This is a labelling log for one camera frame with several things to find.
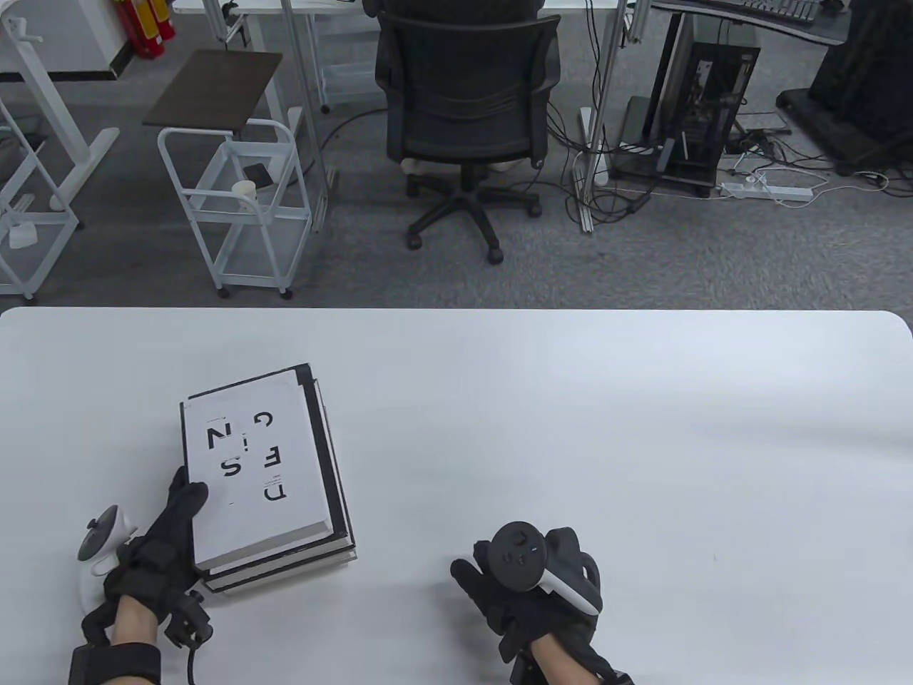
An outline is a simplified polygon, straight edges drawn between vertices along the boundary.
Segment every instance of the white cup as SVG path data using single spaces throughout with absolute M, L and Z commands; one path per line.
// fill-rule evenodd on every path
M 238 181 L 236 184 L 231 186 L 231 192 L 236 193 L 237 195 L 243 195 L 248 198 L 254 204 L 257 203 L 257 184 L 253 181 Z M 239 203 L 241 205 L 241 210 L 244 212 L 250 212 L 250 206 L 246 203 Z

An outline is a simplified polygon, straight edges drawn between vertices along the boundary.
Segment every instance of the fire extinguisher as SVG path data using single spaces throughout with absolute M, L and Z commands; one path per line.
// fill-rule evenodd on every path
M 162 34 L 149 0 L 114 0 L 114 6 L 137 55 L 154 59 L 164 54 Z
M 155 23 L 159 26 L 159 33 L 162 40 L 171 40 L 174 38 L 174 24 L 171 23 L 171 11 L 165 0 L 149 0 L 152 6 L 152 13 L 155 14 Z

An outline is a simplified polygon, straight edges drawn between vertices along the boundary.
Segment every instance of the office chair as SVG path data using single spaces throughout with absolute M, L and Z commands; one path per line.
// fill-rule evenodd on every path
M 458 210 L 469 213 L 488 243 L 488 262 L 504 261 L 483 205 L 524 207 L 541 216 L 539 196 L 479 187 L 486 165 L 529 158 L 541 169 L 548 151 L 546 108 L 561 78 L 558 23 L 451 26 L 381 12 L 375 78 L 387 96 L 387 156 L 459 164 L 460 184 L 409 175 L 406 194 L 425 188 L 444 200 L 409 226 L 406 245 Z

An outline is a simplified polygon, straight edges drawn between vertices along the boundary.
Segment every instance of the stack of books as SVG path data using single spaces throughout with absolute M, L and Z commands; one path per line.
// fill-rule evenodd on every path
M 190 481 L 209 486 L 194 563 L 233 594 L 356 558 L 326 408 L 310 366 L 181 403 Z

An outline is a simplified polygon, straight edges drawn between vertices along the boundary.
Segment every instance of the computer case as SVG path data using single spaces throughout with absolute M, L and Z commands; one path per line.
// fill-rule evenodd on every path
M 613 174 L 651 176 L 708 195 L 760 53 L 753 26 L 673 17 L 653 95 L 628 103 Z

